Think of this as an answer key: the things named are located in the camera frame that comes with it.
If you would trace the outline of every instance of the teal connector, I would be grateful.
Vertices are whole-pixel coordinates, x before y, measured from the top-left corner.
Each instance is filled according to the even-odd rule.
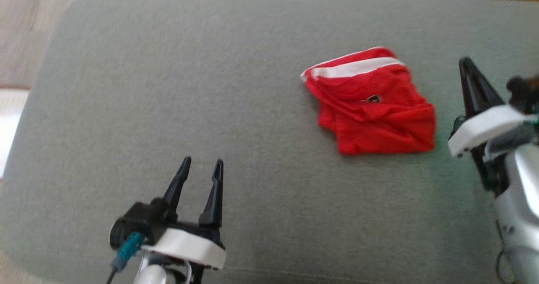
[[[527,123],[535,127],[539,126],[539,120],[537,119],[527,121]]]
[[[144,236],[138,232],[130,234],[129,238],[118,249],[116,258],[110,263],[113,269],[121,272],[126,266],[129,259],[140,250],[144,244]]]

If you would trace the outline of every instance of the grey fabric surface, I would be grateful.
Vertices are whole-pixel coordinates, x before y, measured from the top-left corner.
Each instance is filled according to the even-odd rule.
[[[446,146],[457,63],[470,55],[505,94],[537,73],[538,15],[502,0],[79,0],[19,124],[2,248],[38,276],[104,282],[115,218],[192,155],[179,215],[196,220],[221,157],[227,264],[207,283],[491,283],[491,195]],[[318,127],[298,75],[372,46],[436,105],[434,151],[343,157]]]

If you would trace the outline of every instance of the red mesh fabric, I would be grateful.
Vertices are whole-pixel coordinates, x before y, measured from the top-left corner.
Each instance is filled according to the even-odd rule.
[[[337,70],[349,63],[345,73]],[[320,100],[319,124],[335,133],[343,155],[435,147],[434,107],[416,91],[410,72],[389,49],[371,48],[321,63],[302,77]],[[367,101],[374,96],[381,102]]]

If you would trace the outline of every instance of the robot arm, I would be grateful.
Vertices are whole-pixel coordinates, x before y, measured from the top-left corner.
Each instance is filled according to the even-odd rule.
[[[176,209],[191,158],[186,157],[162,198],[135,203],[110,230],[110,247],[118,251],[114,274],[134,253],[142,252],[135,284],[200,284],[204,269],[222,269],[227,258],[221,243],[223,161],[212,175],[213,187],[198,224],[178,221]]]
[[[506,105],[471,59],[463,58],[459,65],[466,116],[454,123],[451,155],[470,152],[484,188],[495,195],[502,240],[498,260],[507,258],[518,283],[539,283],[537,83],[510,80],[512,98]]]

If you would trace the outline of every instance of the white stripe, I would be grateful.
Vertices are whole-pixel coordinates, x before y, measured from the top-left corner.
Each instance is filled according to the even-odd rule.
[[[316,66],[324,65],[324,64],[327,64],[327,63],[329,63],[329,62],[337,61],[338,59],[341,59],[341,58],[344,58],[344,57],[347,57],[347,56],[357,55],[357,54],[360,54],[360,53],[362,53],[362,52],[366,52],[366,51],[369,51],[369,50],[372,50],[372,49],[378,49],[378,48],[385,48],[385,47],[383,47],[383,46],[376,46],[376,47],[368,48],[368,49],[363,50],[363,51],[353,52],[353,53],[351,53],[351,54],[347,54],[347,55],[339,56],[339,57],[336,57],[336,58],[332,58],[332,59],[330,59],[329,61],[325,61],[325,62],[322,62],[322,63],[318,63],[318,64],[316,64],[316,65],[314,65],[314,66],[311,66],[311,67],[305,69],[305,71],[302,72],[302,74],[300,74],[300,78],[302,79],[302,81],[306,82],[306,81],[307,81],[307,78],[305,77],[305,72],[307,72],[308,69],[312,69],[312,68],[314,68],[314,67],[316,67]]]
[[[335,67],[318,67],[312,70],[313,77],[345,78],[375,71],[378,68],[389,65],[403,65],[404,63],[393,57],[379,57],[364,59],[338,65]]]

